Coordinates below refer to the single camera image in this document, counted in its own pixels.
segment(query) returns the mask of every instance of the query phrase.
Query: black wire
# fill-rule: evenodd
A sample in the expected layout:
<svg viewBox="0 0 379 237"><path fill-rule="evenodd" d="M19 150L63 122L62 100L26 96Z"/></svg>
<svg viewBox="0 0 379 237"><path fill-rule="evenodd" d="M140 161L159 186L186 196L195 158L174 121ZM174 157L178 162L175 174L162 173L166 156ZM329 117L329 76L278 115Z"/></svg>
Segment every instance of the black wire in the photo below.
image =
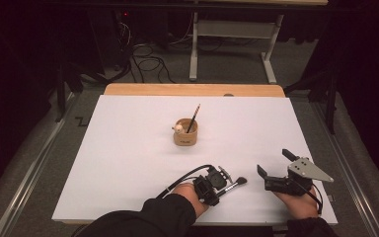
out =
<svg viewBox="0 0 379 237"><path fill-rule="evenodd" d="M165 190L163 190L156 198L163 198L168 192L170 192L174 187L176 187L179 183L181 183L185 178L187 178L189 175L201 170L201 169L205 169L205 168L214 168L212 165L202 165L198 168L195 168L191 171L189 171L188 173L186 173L185 175L183 175L182 177L180 177L179 179L177 179L175 182L173 182L171 185L169 185Z"/></svg>
<svg viewBox="0 0 379 237"><path fill-rule="evenodd" d="M120 39L117 39L117 40L118 40L119 46L121 47L120 51L124 52L124 48L127 47L128 44L126 44L124 46L121 43L122 37ZM90 74L89 76L91 76L93 79L99 79L99 80L97 80L97 82L92 82L92 81L86 80L84 78L81 78L81 79L82 79L82 81L90 83L90 84L103 83L103 84L107 84L108 85L108 84L111 84L112 82L114 82L115 80L118 80L118 79L122 78L123 76L125 76L130 71L131 71L131 63L127 59L127 61L124 64L124 67L122 68L122 71L120 71L118 74L116 74L116 76L114 76L112 78L105 78L103 76L97 75L96 73L87 73L87 71L85 71L85 74Z"/></svg>
<svg viewBox="0 0 379 237"><path fill-rule="evenodd" d="M304 187L301 186L300 184L298 184L295 180L290 179L290 181L292 181L294 184L296 184L298 187L300 187L304 192L306 192L307 195L310 196L310 198L312 198L318 204L318 206L319 206L318 207L318 214L321 215L322 209L323 209L323 200L322 201L318 200L318 198L316 196L314 196L312 193L310 193L310 191L304 189Z"/></svg>
<svg viewBox="0 0 379 237"><path fill-rule="evenodd" d="M134 73L133 73L133 69L132 69L132 68L130 68L130 73L131 73L131 77L133 78L134 83L137 83L137 79L136 79L136 77L134 76Z"/></svg>
<svg viewBox="0 0 379 237"><path fill-rule="evenodd" d="M183 179L183 181L195 180L195 179L196 179L196 177L192 176L192 177L187 177L187 178Z"/></svg>
<svg viewBox="0 0 379 237"><path fill-rule="evenodd" d="M227 46L227 45L238 45L238 46L246 46L249 44L254 44L259 39L248 39L246 42L235 42L235 41L229 41L228 39L234 39L234 38L213 38L213 37L204 37L204 38L199 38L199 44L198 44L198 49L201 51L215 51L219 49L222 46ZM200 45L212 45L212 44L218 44L215 48L213 49L203 49L200 47Z"/></svg>
<svg viewBox="0 0 379 237"><path fill-rule="evenodd" d="M146 47L146 48L149 48L150 51L148 53L145 53L145 54L141 54L141 55L135 55L135 51L139 48L142 48L142 47ZM166 66L166 63L165 61L161 58L161 57L157 57L157 56L151 56L151 54L153 53L153 48L150 46L150 45L141 45L141 46L137 46L134 48L133 50L133 55L132 55L132 58L133 58L133 61L134 61L134 64L136 65L139 73L140 73L140 77L142 78L142 82L144 83L144 76L143 76L143 71L154 71L156 69L159 69L158 71L158 81L160 83L163 83L162 80L161 80L161 72L162 70L165 69L165 71L167 72L167 77L168 77L168 80L172 83L176 83L174 80L172 80L171 78L171 74L169 73L169 70ZM140 62L137 63L136 61L136 58L141 58L142 60ZM148 61L155 61L157 62L156 66L154 66L153 68L150 68L150 69L144 69L142 68L141 64L142 63L145 63L145 62L148 62Z"/></svg>
<svg viewBox="0 0 379 237"><path fill-rule="evenodd" d="M322 198L322 194L320 193L320 190L318 189L318 187L316 187L315 184L313 184L313 186L315 187L316 191L318 192L318 194L319 194L319 196L320 196L320 198L321 198L321 204L322 204L322 208L323 208L323 198Z"/></svg>
<svg viewBox="0 0 379 237"><path fill-rule="evenodd" d="M169 46L176 49L188 49L192 47L192 41L189 41L189 40L191 40L191 38L183 39L180 42L170 43Z"/></svg>
<svg viewBox="0 0 379 237"><path fill-rule="evenodd" d="M88 76L90 76L93 80L95 81L91 81L91 80L88 80L88 79L85 79L83 77L81 77L81 80L83 82L86 82L86 83L89 83L89 84L104 84L104 85L109 85L110 83L112 83L113 81L115 80L118 80L119 78L125 76L130 70L131 70L131 63L129 60L126 61L126 64L125 66L122 68L122 71L119 72L118 74L116 74L116 76L112 77L112 78L106 78L105 76L102 76L90 69L87 69L86 67L82 67L81 65L79 64L76 64L76 63L70 63L70 65L77 71L80 71L80 72L83 72L83 74L86 74Z"/></svg>

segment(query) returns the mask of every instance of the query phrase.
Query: white paper sheet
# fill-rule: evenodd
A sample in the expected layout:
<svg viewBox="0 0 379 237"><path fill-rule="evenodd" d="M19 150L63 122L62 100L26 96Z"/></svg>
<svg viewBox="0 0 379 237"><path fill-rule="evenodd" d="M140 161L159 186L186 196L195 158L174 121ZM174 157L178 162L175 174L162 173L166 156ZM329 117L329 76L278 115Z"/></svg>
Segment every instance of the white paper sheet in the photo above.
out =
<svg viewBox="0 0 379 237"><path fill-rule="evenodd" d="M175 145L172 126L191 118L198 104L197 144ZM196 224L283 224L290 218L286 207L257 173L260 164L270 176L286 176L291 162L283 148L313 161L286 98L101 96L52 218L69 223L140 210L182 175L211 164L248 183ZM322 217L338 223L322 183L315 184L324 197Z"/></svg>

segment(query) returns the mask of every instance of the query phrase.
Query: person's arm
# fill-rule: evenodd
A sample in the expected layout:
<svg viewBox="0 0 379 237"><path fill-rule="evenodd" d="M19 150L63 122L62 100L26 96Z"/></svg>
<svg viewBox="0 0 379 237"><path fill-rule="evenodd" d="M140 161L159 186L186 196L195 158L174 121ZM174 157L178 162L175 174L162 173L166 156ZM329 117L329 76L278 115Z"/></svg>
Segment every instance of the person's arm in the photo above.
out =
<svg viewBox="0 0 379 237"><path fill-rule="evenodd" d="M120 210L95 220L78 236L179 237L207 210L193 185L178 185L164 198L151 198L140 211Z"/></svg>
<svg viewBox="0 0 379 237"><path fill-rule="evenodd" d="M308 195L301 197L274 192L287 206L294 220L287 221L286 237L336 237L338 236L326 220L318 215L316 202Z"/></svg>

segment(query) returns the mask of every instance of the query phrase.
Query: wooden cup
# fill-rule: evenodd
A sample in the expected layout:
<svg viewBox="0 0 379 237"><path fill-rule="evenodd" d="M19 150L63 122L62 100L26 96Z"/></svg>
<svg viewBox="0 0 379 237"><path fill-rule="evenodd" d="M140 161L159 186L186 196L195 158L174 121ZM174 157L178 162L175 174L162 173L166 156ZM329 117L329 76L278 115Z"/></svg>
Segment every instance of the wooden cup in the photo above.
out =
<svg viewBox="0 0 379 237"><path fill-rule="evenodd" d="M187 133L187 130L190 126L190 121L191 118L181 118L175 123L175 125L180 123L184 129L184 132L181 133L174 132L175 144L179 146L192 146L196 144L196 137L198 135L198 123L196 123L195 120L189 130L189 133Z"/></svg>

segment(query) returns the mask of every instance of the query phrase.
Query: cable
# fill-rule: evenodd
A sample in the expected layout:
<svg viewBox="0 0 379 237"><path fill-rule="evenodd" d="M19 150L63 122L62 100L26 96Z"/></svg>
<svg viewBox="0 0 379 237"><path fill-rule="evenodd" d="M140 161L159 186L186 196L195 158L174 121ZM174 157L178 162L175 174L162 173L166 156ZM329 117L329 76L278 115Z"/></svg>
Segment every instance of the cable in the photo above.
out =
<svg viewBox="0 0 379 237"><path fill-rule="evenodd" d="M182 41L187 41L189 39L192 39L192 37L188 37L188 35L190 33L190 26L191 26L192 21L193 21L193 13L190 15L189 26L187 27L187 31L184 34L184 36L181 39L178 39L177 41L170 42L169 45L173 45L173 44L176 44L176 43L180 43Z"/></svg>
<svg viewBox="0 0 379 237"><path fill-rule="evenodd" d="M124 24L124 23L119 23L123 30L122 30L122 34L121 34L121 39L122 37L124 36L124 33L125 33L125 30L127 30L128 32L128 39L127 39L127 44L125 46L128 46L130 44L130 40L131 40L131 30L130 28L128 27L128 25Z"/></svg>
<svg viewBox="0 0 379 237"><path fill-rule="evenodd" d="M236 40L242 40L238 38L216 38L216 37L200 37L199 38L199 44L198 44L198 49L201 51L215 51L219 49L222 46L246 46L249 44L254 44L258 42L260 39L247 39L245 42L236 42ZM200 45L213 45L217 44L217 46L213 49L203 49L200 47Z"/></svg>
<svg viewBox="0 0 379 237"><path fill-rule="evenodd" d="M196 179L196 177L191 176L191 177L187 177L187 178L183 179L183 181L187 181L187 180L195 180L195 179Z"/></svg>
<svg viewBox="0 0 379 237"><path fill-rule="evenodd" d="M310 191L306 190L303 186L301 186L300 184L298 184L295 180L293 179L290 179L290 181L292 181L294 184L296 184L299 188L301 188L304 192L306 192L306 194L308 196L310 196L310 198L312 198L317 204L318 204L318 214L319 216L322 215L322 209L323 209L323 200L322 200L322 195L319 191L318 188L316 188L316 190L318 191L319 195L320 195L320 198L321 200L318 200L318 198L316 196L314 196L312 193L310 193Z"/></svg>
<svg viewBox="0 0 379 237"><path fill-rule="evenodd" d="M195 168L191 171L189 171L188 173L186 173L185 175L183 175L182 177L180 177L179 179L177 179L175 182L173 182L171 185L169 185L164 191L162 191L156 198L163 198L168 192L170 192L174 187L176 187L179 183L181 183L182 181L184 181L189 175L201 170L201 169L205 169L205 168L213 168L214 167L212 165L202 165L198 168Z"/></svg>
<svg viewBox="0 0 379 237"><path fill-rule="evenodd" d="M149 48L150 49L149 52L141 54L141 55L136 55L135 51L137 49L140 49L143 47ZM165 69L165 71L167 73L168 80L172 83L176 83L174 80L172 80L171 74L169 73L169 70L166 67L165 61L161 57L152 56L153 51L154 51L153 48L149 44L139 44L133 48L133 53L132 53L131 57L132 57L133 62L139 71L142 82L143 83L145 82L145 79L144 79L144 76L142 73L143 71L153 71L153 70L159 69L157 78L158 78L158 81L160 83L163 83L161 80L161 72L162 72L162 70ZM153 66L152 68L148 68L148 69L143 68L142 64L149 62L149 61L155 61L155 62L157 62L157 64L155 66Z"/></svg>
<svg viewBox="0 0 379 237"><path fill-rule="evenodd" d="M96 73L96 72L94 72L94 71L92 71L90 69L87 69L86 67L83 67L83 66L81 66L79 64L76 64L74 62L71 62L70 66L72 66L72 69L74 69L76 71L79 71L79 72L82 72L83 74L86 74L86 75L90 76L91 78L93 78L94 80L96 80L97 83L99 82L99 83L102 83L104 85L109 85L113 81L115 81L115 80L123 77L131 69L131 63L130 63L130 61L127 61L121 72L119 72L118 74L116 74L116 76L108 79L105 76L102 76L99 73ZM89 81L89 80L87 80L85 78L81 78L81 80L85 81L87 83L96 83L94 81Z"/></svg>
<svg viewBox="0 0 379 237"><path fill-rule="evenodd" d="M131 76L133 77L134 83L137 83L136 77L134 76L133 70L130 69Z"/></svg>

